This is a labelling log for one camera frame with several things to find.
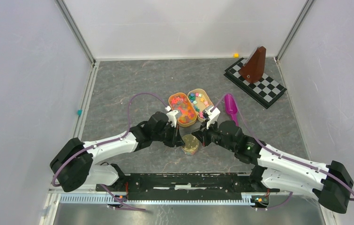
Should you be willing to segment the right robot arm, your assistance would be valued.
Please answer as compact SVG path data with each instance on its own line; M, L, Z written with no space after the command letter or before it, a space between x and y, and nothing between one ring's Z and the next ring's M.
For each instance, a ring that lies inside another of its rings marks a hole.
M278 150L245 135L234 121L207 125L203 122L192 135L203 146L213 143L234 153L245 164L254 165L249 186L254 191L278 189L305 195L339 214L347 212L354 181L346 167L306 160Z

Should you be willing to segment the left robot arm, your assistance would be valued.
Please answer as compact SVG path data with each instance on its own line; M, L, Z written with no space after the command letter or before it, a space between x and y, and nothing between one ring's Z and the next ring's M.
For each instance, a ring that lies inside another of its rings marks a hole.
M181 112L156 112L148 121L131 127L127 132L97 141L70 139L50 163L54 181L63 191L71 192L83 184L104 184L114 191L125 186L125 178L115 165L100 166L114 156L132 153L162 142L168 147L180 147L184 141L177 124Z

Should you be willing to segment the clear plastic round jar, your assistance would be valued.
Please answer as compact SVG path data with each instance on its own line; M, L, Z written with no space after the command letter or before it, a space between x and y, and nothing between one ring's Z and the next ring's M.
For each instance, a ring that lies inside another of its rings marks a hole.
M187 155L194 155L198 151L199 145L185 145L182 146L182 150Z

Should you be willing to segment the gold round jar lid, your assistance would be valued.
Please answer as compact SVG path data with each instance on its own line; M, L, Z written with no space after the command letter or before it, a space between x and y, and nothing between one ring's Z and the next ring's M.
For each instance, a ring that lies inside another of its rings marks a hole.
M184 145L196 145L196 144L199 145L200 144L198 139L196 137L194 137L192 134L184 135L182 139L184 141Z

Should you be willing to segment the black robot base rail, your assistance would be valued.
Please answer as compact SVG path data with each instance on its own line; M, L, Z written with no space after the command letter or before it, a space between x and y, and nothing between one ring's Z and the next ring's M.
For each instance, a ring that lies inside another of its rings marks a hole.
M128 200L239 200L242 193L267 193L247 173L131 173L108 189Z

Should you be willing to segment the magenta plastic scoop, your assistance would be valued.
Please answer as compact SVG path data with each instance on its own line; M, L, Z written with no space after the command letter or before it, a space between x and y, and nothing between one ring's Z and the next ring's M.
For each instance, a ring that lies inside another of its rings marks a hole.
M225 103L226 113L230 116L231 120L234 121L235 124L238 126L239 125L238 118L237 118L238 108L232 94L228 93L224 96L224 103Z

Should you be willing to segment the gold tin of star candies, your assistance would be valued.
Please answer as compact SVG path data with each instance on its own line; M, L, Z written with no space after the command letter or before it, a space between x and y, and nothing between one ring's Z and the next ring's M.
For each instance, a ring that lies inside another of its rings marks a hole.
M210 97L203 89L194 89L187 94L196 114L197 120L203 122L205 120L203 110L209 106L214 106Z

